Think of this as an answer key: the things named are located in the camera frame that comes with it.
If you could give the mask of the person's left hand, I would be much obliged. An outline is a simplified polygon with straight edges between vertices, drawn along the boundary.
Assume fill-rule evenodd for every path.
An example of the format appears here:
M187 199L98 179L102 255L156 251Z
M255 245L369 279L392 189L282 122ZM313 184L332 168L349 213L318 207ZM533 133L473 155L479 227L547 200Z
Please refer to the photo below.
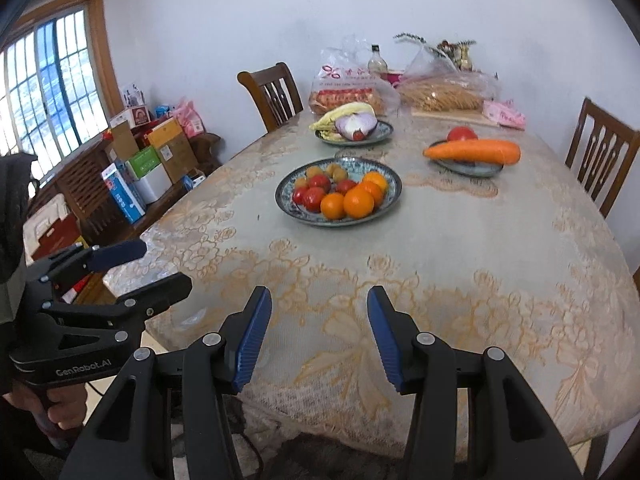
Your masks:
M87 415L88 393L83 384L48 390L48 408L44 408L38 396L21 382L14 382L11 391L2 398L19 410L46 414L47 419L62 430L81 427Z

